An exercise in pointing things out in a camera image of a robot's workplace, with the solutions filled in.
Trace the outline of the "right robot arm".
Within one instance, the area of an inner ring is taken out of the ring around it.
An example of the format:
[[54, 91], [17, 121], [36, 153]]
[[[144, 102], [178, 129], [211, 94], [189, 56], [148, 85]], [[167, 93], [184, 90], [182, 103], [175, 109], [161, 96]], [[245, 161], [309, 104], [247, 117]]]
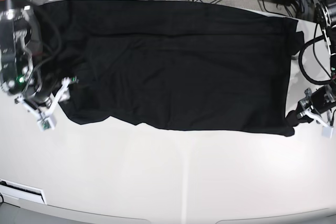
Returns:
[[1, 0], [1, 90], [35, 107], [51, 106], [58, 78], [43, 73], [62, 48], [55, 23], [32, 0]]

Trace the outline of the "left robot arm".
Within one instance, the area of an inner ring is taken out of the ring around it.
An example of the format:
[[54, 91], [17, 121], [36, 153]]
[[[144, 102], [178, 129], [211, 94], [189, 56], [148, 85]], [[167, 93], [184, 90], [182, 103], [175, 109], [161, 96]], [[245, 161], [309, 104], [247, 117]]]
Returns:
[[[299, 69], [304, 78], [311, 84], [320, 88], [311, 91], [307, 88], [305, 97], [301, 99], [295, 110], [292, 110], [286, 116], [288, 124], [292, 127], [300, 123], [318, 122], [326, 129], [332, 129], [335, 120], [335, 0], [316, 0], [314, 4], [316, 13], [316, 26], [313, 39], [303, 45], [298, 55]], [[330, 59], [330, 69], [327, 70], [316, 54], [316, 43], [324, 41], [328, 50]], [[327, 74], [328, 79], [318, 81], [311, 78], [303, 66], [303, 54], [305, 50], [312, 46], [315, 60]]]

